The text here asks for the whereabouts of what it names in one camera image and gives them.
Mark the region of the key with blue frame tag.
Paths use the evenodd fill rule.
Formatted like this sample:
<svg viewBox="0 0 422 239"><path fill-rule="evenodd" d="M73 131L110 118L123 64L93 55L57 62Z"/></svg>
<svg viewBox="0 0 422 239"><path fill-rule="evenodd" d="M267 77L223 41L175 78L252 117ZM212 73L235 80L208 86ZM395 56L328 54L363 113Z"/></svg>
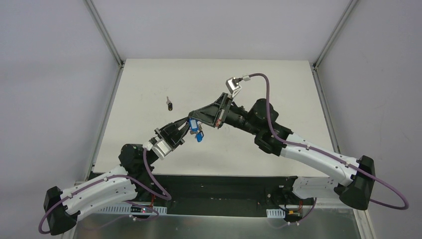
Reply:
<svg viewBox="0 0 422 239"><path fill-rule="evenodd" d="M196 119L190 118L189 125L190 125L191 131L197 132L199 130L198 121Z"/></svg>

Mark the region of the key with black head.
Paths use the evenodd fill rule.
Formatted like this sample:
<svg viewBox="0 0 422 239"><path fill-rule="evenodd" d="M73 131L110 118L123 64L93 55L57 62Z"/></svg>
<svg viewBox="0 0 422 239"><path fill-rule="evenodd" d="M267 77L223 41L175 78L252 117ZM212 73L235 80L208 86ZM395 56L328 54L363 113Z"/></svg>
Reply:
<svg viewBox="0 0 422 239"><path fill-rule="evenodd" d="M166 104L167 104L167 107L168 107L168 111L172 111L173 110L173 104L172 104L171 100L169 99L169 97L166 97L166 98L167 98Z"/></svg>

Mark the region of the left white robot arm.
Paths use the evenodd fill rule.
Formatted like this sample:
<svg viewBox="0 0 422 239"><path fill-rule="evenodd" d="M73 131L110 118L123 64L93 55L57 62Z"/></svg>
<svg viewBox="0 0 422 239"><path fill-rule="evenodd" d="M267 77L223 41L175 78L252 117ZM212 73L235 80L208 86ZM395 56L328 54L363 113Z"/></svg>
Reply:
<svg viewBox="0 0 422 239"><path fill-rule="evenodd" d="M198 142L203 133L193 118L180 119L155 131L156 136L144 144L125 144L120 151L120 164L110 171L71 188L48 189L43 205L45 215L38 231L52 236L63 234L86 216L135 198L147 201L154 195L170 201L171 194L152 174L151 165L182 145L187 133L194 134Z"/></svg>

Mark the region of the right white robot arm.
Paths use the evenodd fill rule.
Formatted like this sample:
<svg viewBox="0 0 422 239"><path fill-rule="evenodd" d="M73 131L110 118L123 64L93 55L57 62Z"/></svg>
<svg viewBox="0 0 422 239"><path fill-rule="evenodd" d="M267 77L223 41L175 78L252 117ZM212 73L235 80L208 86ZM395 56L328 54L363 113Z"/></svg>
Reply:
<svg viewBox="0 0 422 239"><path fill-rule="evenodd" d="M214 103L189 113L190 120L214 128L228 124L255 136L254 143L265 153L296 160L327 175L335 183L331 187L321 178L295 178L293 185L283 189L283 199L295 204L311 197L338 196L345 205L367 210L375 183L372 158L359 159L325 150L275 122L278 113L267 99L258 99L249 111L236 106L232 97L223 93Z"/></svg>

